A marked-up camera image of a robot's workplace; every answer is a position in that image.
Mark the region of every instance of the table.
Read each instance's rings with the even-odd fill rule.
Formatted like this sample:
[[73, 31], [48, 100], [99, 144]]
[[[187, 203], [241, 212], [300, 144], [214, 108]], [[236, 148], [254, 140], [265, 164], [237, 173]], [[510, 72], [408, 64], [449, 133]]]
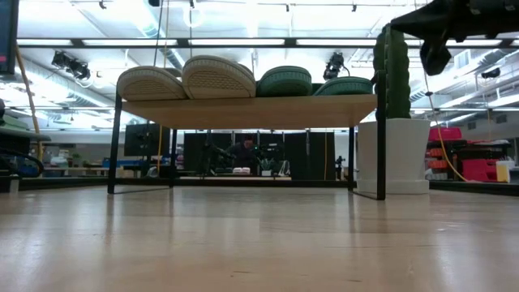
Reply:
[[[125, 110], [149, 121], [173, 129], [172, 145], [177, 144], [178, 129], [286, 129], [300, 130], [311, 127], [354, 127], [376, 108], [377, 114], [386, 116], [386, 71], [378, 71], [373, 82], [379, 85], [377, 95], [343, 95], [311, 97], [247, 97], [211, 100], [159, 100], [125, 101], [116, 90], [114, 128], [110, 152], [108, 193], [114, 194], [118, 139], [121, 112]], [[377, 122], [377, 194], [364, 195], [375, 200], [385, 200], [386, 183], [386, 121]], [[350, 135], [354, 145], [354, 135]], [[354, 147], [350, 148], [349, 177], [353, 177]], [[175, 169], [169, 172], [169, 187], [174, 186]], [[353, 180], [348, 189], [353, 191]]]

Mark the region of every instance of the fluorescent light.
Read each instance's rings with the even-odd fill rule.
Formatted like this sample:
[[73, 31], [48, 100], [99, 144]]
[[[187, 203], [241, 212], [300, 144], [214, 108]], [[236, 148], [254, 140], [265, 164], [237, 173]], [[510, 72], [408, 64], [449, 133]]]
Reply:
[[195, 39], [191, 45], [284, 45], [283, 39]]
[[414, 111], [432, 111], [431, 108], [411, 108], [411, 110], [414, 110]]
[[438, 124], [443, 124], [443, 123], [445, 123], [445, 121], [439, 121], [438, 123], [431, 122], [431, 127], [438, 126]]
[[69, 110], [113, 110], [113, 106], [72, 106]]
[[18, 39], [18, 45], [72, 45], [71, 40]]
[[453, 99], [451, 101], [447, 101], [444, 104], [440, 105], [440, 108], [448, 108], [455, 105], [460, 105], [461, 103], [468, 101], [471, 99], [472, 96], [464, 96], [464, 97], [458, 97], [457, 99]]
[[463, 121], [464, 119], [466, 118], [470, 118], [470, 117], [473, 117], [475, 116], [476, 114], [464, 114], [462, 116], [459, 116], [457, 118], [453, 118], [452, 120], [448, 121], [448, 122], [460, 122], [460, 121]]
[[457, 109], [457, 108], [448, 108], [448, 109], [440, 109], [440, 111], [453, 111], [453, 112], [480, 112], [487, 111], [487, 109]]
[[415, 46], [422, 44], [422, 41], [420, 41], [420, 40], [405, 40], [405, 42], [407, 43], [407, 45], [415, 45]]
[[375, 44], [376, 44], [376, 39], [365, 39], [365, 40], [333, 40], [333, 39], [296, 40], [296, 45], [375, 46]]
[[491, 101], [488, 103], [489, 107], [497, 107], [502, 105], [509, 105], [514, 102], [519, 102], [519, 94], [512, 95], [509, 97], [501, 97], [495, 101]]
[[[11, 109], [11, 111], [12, 111], [12, 112], [15, 112], [15, 113], [18, 113], [18, 114], [23, 114], [23, 115], [26, 115], [26, 116], [32, 117], [32, 113], [30, 113], [30, 112], [26, 112], [26, 111], [24, 111], [24, 110]], [[42, 113], [35, 112], [34, 115], [35, 115], [37, 118], [47, 119], [47, 116], [46, 116], [45, 114], [42, 114]]]
[[498, 45], [502, 40], [464, 40], [461, 43], [456, 43], [455, 40], [447, 41], [446, 46], [464, 46], [464, 45], [473, 45], [473, 46], [486, 46], [486, 45]]
[[[177, 45], [177, 40], [159, 40], [158, 45]], [[157, 40], [154, 39], [136, 39], [136, 40], [83, 40], [85, 45], [121, 45], [121, 46], [138, 46], [138, 45], [157, 45]]]
[[493, 111], [519, 111], [519, 108], [495, 108], [495, 109], [492, 109]]

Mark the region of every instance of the camera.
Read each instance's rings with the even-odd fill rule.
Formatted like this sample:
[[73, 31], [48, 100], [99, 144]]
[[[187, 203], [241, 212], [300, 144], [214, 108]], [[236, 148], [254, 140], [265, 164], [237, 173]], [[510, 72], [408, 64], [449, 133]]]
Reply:
[[326, 69], [324, 69], [323, 78], [324, 80], [330, 80], [337, 78], [342, 68], [348, 71], [348, 75], [350, 75], [350, 70], [344, 66], [344, 57], [342, 53], [334, 52], [328, 63], [326, 64]]

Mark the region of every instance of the yellow pole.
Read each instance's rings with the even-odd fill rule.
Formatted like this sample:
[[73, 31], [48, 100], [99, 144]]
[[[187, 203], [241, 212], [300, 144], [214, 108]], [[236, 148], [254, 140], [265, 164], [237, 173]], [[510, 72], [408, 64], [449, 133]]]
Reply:
[[[25, 73], [24, 60], [22, 59], [22, 54], [19, 51], [19, 47], [16, 46], [16, 59], [18, 60], [19, 69], [22, 71], [22, 78], [24, 78], [25, 83], [25, 91], [27, 92], [27, 96], [29, 97], [29, 105], [31, 107], [32, 113], [32, 123], [34, 123], [34, 131], [37, 134], [40, 134], [40, 126], [38, 125], [38, 119], [36, 118], [36, 109], [34, 108], [34, 101], [32, 100], [31, 88], [29, 86], [29, 79], [27, 78], [27, 74]], [[38, 160], [41, 161], [43, 159], [43, 144], [41, 141], [38, 141]]]

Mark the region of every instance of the shelf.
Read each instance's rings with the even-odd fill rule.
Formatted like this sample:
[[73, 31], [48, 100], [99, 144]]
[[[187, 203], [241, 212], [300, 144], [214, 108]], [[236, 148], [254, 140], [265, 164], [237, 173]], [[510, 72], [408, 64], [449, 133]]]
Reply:
[[126, 101], [122, 110], [174, 129], [354, 127], [376, 108], [376, 95]]

